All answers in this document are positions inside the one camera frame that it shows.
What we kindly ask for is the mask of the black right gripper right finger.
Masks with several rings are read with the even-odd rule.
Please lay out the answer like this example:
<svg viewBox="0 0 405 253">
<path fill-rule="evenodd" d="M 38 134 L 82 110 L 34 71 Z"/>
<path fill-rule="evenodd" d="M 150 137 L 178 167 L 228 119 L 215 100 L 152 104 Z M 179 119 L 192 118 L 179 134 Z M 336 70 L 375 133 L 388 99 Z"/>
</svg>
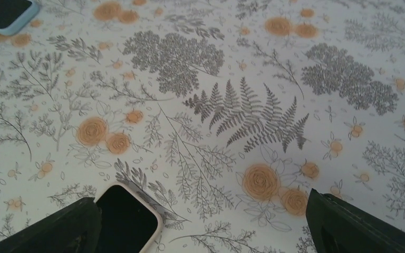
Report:
<svg viewBox="0 0 405 253">
<path fill-rule="evenodd" d="M 312 189 L 306 220 L 317 252 L 405 252 L 405 232 L 329 193 Z"/>
</svg>

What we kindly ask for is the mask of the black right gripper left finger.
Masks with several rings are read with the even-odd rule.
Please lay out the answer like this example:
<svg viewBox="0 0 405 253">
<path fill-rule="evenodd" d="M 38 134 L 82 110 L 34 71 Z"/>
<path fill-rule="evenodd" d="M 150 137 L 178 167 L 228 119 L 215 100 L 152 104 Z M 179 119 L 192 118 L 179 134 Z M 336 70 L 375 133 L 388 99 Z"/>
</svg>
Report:
<svg viewBox="0 0 405 253">
<path fill-rule="evenodd" d="M 85 197 L 0 241 L 0 252 L 95 252 L 101 210 Z"/>
</svg>

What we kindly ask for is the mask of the light blue phone case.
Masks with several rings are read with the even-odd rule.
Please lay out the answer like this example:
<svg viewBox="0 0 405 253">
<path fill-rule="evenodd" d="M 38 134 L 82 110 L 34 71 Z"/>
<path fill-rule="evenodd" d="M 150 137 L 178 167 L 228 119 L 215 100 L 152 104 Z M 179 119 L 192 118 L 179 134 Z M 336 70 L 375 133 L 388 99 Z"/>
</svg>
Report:
<svg viewBox="0 0 405 253">
<path fill-rule="evenodd" d="M 33 6 L 14 21 L 9 27 L 0 29 L 0 34 L 11 36 L 18 33 L 25 25 L 27 25 L 40 11 L 40 5 L 35 1 L 31 1 Z"/>
</svg>

